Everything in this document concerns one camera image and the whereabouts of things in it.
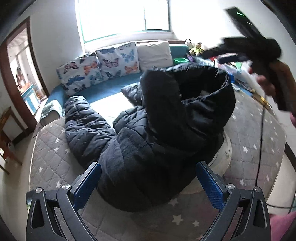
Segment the pillow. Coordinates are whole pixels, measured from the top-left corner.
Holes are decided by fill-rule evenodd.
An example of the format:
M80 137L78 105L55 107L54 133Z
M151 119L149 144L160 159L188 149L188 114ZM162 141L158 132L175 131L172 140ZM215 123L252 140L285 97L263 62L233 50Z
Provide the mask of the pillow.
M99 49L96 54L99 62L102 63L101 71L106 79L140 72L135 42L123 44L116 48Z
M140 68L143 72L153 66L160 69L173 65L168 41L137 44L137 50Z
M67 96L96 85L104 80L95 52L87 53L57 69L57 75Z

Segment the window sill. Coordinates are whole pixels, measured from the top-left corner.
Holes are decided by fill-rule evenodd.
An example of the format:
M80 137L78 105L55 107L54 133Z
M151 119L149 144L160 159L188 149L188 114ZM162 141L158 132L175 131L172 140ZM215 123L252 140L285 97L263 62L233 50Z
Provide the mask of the window sill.
M117 34L93 40L85 43L85 52L104 48L111 45L119 45L131 41L144 41L155 39L177 39L173 32L169 31L147 31L147 32L133 32L128 34Z

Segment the orange butterfly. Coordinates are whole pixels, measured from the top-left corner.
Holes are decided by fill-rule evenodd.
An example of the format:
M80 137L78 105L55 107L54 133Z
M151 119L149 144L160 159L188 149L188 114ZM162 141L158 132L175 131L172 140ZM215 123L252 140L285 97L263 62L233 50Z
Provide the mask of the orange butterfly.
M98 63L94 61L91 66L89 65L84 66L84 74L88 75L91 69L97 69L97 68L98 68Z
M133 67L125 66L124 68L126 69L126 74L130 74L132 71L137 71L138 70L138 62L135 62Z

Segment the human hand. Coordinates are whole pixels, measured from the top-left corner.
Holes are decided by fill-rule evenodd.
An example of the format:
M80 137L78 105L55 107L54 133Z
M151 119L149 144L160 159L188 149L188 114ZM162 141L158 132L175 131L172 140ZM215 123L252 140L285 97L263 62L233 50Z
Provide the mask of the human hand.
M278 76L281 76L282 79L286 81L286 85L289 89L289 97L291 99L290 101L294 103L294 110L296 110L296 83L289 66L281 61L270 63L269 66L277 73ZM254 71L250 68L249 73L252 74L254 73ZM265 76L258 75L256 77L256 81L264 90L266 95L275 98L277 90L275 86L271 84ZM292 124L296 127L296 118L292 114L290 114L290 119L292 121Z

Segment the doorway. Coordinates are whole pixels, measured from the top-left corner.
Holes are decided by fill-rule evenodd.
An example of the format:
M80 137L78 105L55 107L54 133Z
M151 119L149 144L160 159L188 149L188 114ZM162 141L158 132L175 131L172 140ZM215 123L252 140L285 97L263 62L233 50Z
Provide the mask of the doorway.
M49 93L34 56L29 18L1 44L0 70L15 108L28 128L34 131Z

